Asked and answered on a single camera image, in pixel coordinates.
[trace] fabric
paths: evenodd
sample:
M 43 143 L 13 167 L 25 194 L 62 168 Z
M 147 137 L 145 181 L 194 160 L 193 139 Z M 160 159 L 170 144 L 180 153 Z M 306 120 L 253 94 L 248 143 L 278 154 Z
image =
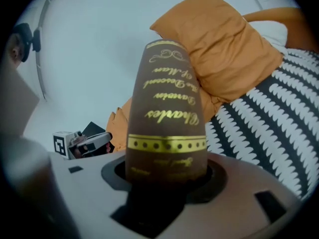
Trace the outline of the fabric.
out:
M 306 198 L 319 177 L 319 55 L 288 49 L 281 66 L 206 124 L 208 150 L 267 170 Z
M 243 17 L 248 22 L 259 20 L 280 22 L 288 29 L 287 48 L 309 50 L 319 53 L 319 45 L 300 8 L 273 8 L 250 13 Z
M 288 55 L 285 47 L 288 29 L 284 24 L 271 20 L 253 21 L 249 23 L 263 38 L 284 55 Z
M 117 108 L 116 114 L 111 113 L 106 132 L 113 136 L 111 144 L 114 146 L 113 152 L 126 149 L 126 136 L 128 133 L 128 121 L 130 116 L 132 98 L 130 98 L 122 108 Z
M 281 53 L 224 0 L 185 0 L 151 29 L 181 43 L 203 89 L 230 102 L 276 69 Z

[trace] black and white pattern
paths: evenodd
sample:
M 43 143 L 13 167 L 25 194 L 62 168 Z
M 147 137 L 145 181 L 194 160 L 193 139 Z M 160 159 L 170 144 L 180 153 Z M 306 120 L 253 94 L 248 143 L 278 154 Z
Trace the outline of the black and white pattern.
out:
M 206 124 L 208 150 L 269 171 L 300 198 L 319 179 L 319 55 L 288 49 L 281 66 Z
M 58 152 L 61 155 L 66 156 L 64 138 L 54 135 L 53 136 L 53 142 L 54 142 L 54 150 L 55 150 L 55 152 Z

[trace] white device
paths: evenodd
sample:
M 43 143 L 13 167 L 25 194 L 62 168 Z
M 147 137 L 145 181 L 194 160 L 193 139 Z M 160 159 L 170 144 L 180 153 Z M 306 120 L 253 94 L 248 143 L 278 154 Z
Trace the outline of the white device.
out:
M 53 134 L 54 150 L 66 159 L 76 159 L 92 155 L 95 150 L 107 144 L 112 134 L 103 132 L 86 137 L 81 131 L 60 131 Z

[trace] gold decorative border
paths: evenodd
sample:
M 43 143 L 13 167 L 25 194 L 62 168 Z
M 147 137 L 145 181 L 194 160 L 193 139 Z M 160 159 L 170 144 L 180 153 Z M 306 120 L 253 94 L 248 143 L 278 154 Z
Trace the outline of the gold decorative border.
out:
M 128 148 L 157 153 L 187 153 L 206 149 L 206 136 L 157 136 L 129 134 Z
M 175 46 L 178 46 L 178 47 L 182 48 L 183 50 L 186 50 L 186 49 L 184 48 L 184 46 L 180 45 L 180 44 L 177 43 L 177 42 L 173 42 L 173 41 L 157 41 L 157 42 L 153 42 L 153 43 L 147 45 L 147 46 L 146 46 L 146 49 L 151 48 L 151 47 L 153 47 L 153 46 L 155 46 L 155 45 L 160 45 L 160 44 L 172 44 L 172 45 L 175 45 Z

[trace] orange cushion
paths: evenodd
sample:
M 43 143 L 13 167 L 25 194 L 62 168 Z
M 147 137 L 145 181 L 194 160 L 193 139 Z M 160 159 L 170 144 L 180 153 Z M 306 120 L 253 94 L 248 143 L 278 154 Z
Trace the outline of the orange cushion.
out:
M 225 101 L 221 98 L 211 96 L 201 86 L 199 87 L 199 94 L 206 123 L 218 112 L 219 108 Z
M 269 76 L 281 53 L 224 0 L 185 0 L 152 26 L 187 49 L 205 91 L 230 102 Z

